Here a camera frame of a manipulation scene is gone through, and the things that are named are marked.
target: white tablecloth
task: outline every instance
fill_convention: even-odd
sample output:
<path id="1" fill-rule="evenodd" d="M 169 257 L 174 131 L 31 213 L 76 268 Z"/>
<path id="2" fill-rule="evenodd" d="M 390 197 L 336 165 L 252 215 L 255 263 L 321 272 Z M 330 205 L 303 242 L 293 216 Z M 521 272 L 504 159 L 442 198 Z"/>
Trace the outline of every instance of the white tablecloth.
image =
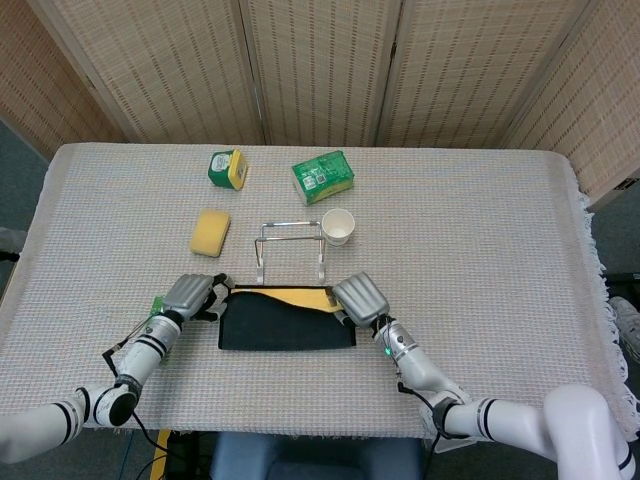
<path id="1" fill-rule="evenodd" d="M 187 272 L 255 282 L 265 221 L 350 210 L 356 231 L 327 250 L 327 281 L 367 271 L 392 314 L 472 396 L 540 406 L 579 382 L 608 399 L 629 439 L 636 400 L 623 384 L 599 262 L 567 160 L 514 150 L 345 148 L 355 187 L 303 206 L 290 166 L 330 148 L 240 147 L 242 191 L 207 178 L 221 145 L 76 144 L 47 174 L 0 309 L 0 413 L 112 382 L 100 354 Z M 194 255 L 200 209 L 227 211 L 217 259 Z M 313 284 L 315 245 L 266 248 L 268 284 Z M 415 398 L 391 361 L 358 346 L 322 352 L 220 351 L 218 325 L 187 324 L 145 385 L 149 428 L 422 436 Z"/>

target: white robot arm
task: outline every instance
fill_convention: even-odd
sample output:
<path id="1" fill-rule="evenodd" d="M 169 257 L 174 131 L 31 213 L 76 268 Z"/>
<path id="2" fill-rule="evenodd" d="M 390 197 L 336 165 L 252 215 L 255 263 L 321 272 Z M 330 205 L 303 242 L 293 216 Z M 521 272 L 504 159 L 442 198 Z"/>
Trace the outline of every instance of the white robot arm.
<path id="1" fill-rule="evenodd" d="M 400 391 L 435 393 L 420 414 L 444 438 L 483 437 L 529 450 L 557 462 L 560 480 L 633 477 L 629 446 L 604 397 L 593 388 L 559 387 L 547 395 L 543 411 L 492 398 L 472 402 L 389 316 L 386 298 L 366 273 L 339 283 L 333 293 L 356 326 L 373 329 L 374 341 L 409 387 L 399 384 Z"/>
<path id="2" fill-rule="evenodd" d="M 84 424 L 123 425 L 133 414 L 143 385 L 182 333 L 183 323 L 213 304 L 217 284 L 232 287 L 224 274 L 180 277 L 165 296 L 162 313 L 146 323 L 117 369 L 114 367 L 113 385 L 81 387 L 59 402 L 0 417 L 0 462 L 20 462 L 67 443 Z"/>

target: tablecloth fringe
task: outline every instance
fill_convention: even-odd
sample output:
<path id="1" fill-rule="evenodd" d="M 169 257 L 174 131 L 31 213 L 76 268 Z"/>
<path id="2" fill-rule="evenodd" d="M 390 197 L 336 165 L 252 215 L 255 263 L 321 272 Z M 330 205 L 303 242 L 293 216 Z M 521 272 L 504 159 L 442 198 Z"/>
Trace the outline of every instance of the tablecloth fringe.
<path id="1" fill-rule="evenodd" d="M 620 379 L 623 382 L 624 394 L 623 400 L 627 402 L 631 408 L 631 416 L 633 423 L 635 425 L 636 432 L 640 432 L 640 401 L 638 401 L 637 397 L 633 394 L 633 392 L 626 385 L 626 380 L 629 377 L 629 370 L 627 366 L 627 361 L 622 354 L 622 348 L 620 346 L 620 334 L 618 330 L 618 326 L 616 325 L 616 313 L 611 305 L 609 305 L 609 292 L 607 290 L 607 285 L 605 279 L 603 277 L 604 271 L 606 267 L 600 262 L 600 257 L 598 256 L 598 250 L 596 249 L 596 242 L 593 239 L 591 234 L 591 222 L 593 219 L 594 213 L 589 212 L 587 210 L 590 202 L 589 197 L 584 194 L 580 194 L 580 205 L 584 211 L 584 229 L 588 242 L 588 248 L 590 257 L 598 271 L 598 277 L 595 282 L 597 285 L 595 286 L 595 290 L 597 294 L 601 297 L 602 302 L 606 305 L 605 307 L 605 317 L 606 317 L 606 327 L 609 332 L 610 342 L 607 347 L 607 355 L 611 358 L 613 362 L 618 366 L 618 374 Z"/>

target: small green container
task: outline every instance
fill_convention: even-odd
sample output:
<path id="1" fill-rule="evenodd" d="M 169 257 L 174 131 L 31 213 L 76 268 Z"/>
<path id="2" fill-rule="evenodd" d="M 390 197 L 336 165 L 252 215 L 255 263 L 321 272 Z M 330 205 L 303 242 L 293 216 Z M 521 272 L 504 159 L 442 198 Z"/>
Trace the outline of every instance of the small green container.
<path id="1" fill-rule="evenodd" d="M 211 157 L 209 179 L 214 185 L 240 190 L 244 186 L 249 165 L 240 150 L 216 152 Z"/>
<path id="2" fill-rule="evenodd" d="M 306 205 L 353 186 L 353 171 L 341 150 L 298 163 L 291 169 L 293 183 Z"/>

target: yellow sponge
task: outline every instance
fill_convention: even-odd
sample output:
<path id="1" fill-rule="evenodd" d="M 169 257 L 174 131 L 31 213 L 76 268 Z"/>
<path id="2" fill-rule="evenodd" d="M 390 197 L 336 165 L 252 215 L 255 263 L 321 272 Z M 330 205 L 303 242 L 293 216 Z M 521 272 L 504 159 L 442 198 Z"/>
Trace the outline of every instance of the yellow sponge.
<path id="1" fill-rule="evenodd" d="M 220 256 L 229 223 L 231 217 L 228 213 L 210 208 L 203 209 L 191 236 L 191 251 L 210 257 Z"/>

